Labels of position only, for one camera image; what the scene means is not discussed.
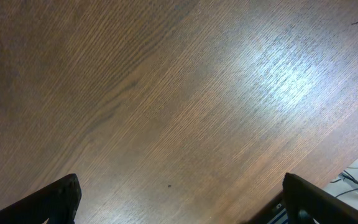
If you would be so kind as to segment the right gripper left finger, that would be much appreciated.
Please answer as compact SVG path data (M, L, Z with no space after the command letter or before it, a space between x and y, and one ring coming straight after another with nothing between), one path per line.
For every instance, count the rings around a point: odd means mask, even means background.
M68 174L0 210L0 223L73 224L81 200L76 174Z

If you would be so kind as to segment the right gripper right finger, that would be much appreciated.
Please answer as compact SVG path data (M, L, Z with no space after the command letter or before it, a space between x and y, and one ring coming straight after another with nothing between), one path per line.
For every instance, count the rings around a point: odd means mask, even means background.
M358 210L295 174L285 174L283 201L289 224L358 224Z

